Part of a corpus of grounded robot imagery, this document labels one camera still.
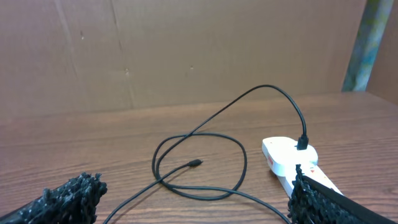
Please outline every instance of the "brown cardboard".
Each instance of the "brown cardboard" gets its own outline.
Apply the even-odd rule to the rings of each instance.
[[[0,119],[339,92],[365,3],[2,1]]]

